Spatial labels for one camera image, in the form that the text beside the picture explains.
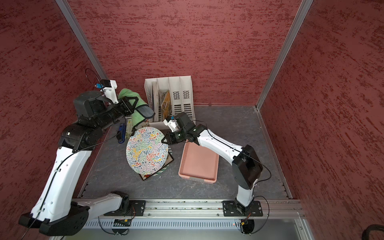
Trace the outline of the green microfibre cloth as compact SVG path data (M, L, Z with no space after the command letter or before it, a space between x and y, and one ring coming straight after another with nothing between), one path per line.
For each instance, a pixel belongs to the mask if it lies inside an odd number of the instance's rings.
M134 113L131 116L133 128L136 128L142 122L152 119L155 116L155 112L141 98L140 94L130 89L122 89L118 98L122 99L123 97L128 97L130 104L134 107Z

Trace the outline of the square flower plate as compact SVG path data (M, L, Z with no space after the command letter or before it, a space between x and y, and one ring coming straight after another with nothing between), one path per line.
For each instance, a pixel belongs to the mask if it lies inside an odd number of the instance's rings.
M169 164L172 163L173 161L174 161L173 154L171 152L168 152L167 160L165 161L165 164L163 165L163 167L160 170L158 170L157 172L155 172L153 174L149 174L149 175L139 174L139 176L142 179L142 181L145 181L151 177L157 176L157 175L163 173L168 168Z

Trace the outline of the colourful patterned round plate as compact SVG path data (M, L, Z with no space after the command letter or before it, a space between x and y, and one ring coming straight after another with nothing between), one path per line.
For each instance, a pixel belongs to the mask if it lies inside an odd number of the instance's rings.
M128 140L126 158L129 166L140 175L152 175L160 170L168 158L169 147L162 143L165 135L153 127L135 131Z

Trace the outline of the green striped round plate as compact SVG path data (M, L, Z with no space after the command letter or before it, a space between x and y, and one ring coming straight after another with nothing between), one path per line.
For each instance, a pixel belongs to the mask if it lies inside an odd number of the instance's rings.
M152 174L152 177L157 176L157 175L163 173L167 168L168 168L168 166L163 166L163 167L162 167L160 170L158 170L156 173Z

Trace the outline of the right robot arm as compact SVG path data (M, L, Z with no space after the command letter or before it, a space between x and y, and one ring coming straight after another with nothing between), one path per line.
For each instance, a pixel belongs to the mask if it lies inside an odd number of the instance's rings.
M249 215L255 206L254 188L264 169L254 148L226 141L207 126L195 125L184 112L167 117L163 123L171 131L162 139L162 143L168 145L186 141L195 143L218 154L232 166L233 176L238 184L238 193L234 200L235 211L241 216Z

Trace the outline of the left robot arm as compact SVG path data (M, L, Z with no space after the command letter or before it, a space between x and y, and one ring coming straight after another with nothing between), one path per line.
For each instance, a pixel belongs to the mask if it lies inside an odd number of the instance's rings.
M46 236L73 236L88 220L107 213L131 211L128 194L114 191L92 200L76 201L73 193L92 151L100 145L104 130L134 113L139 99L111 100L99 91L88 91L74 99L77 121L60 137L53 169L36 205L22 214L19 225L39 229Z

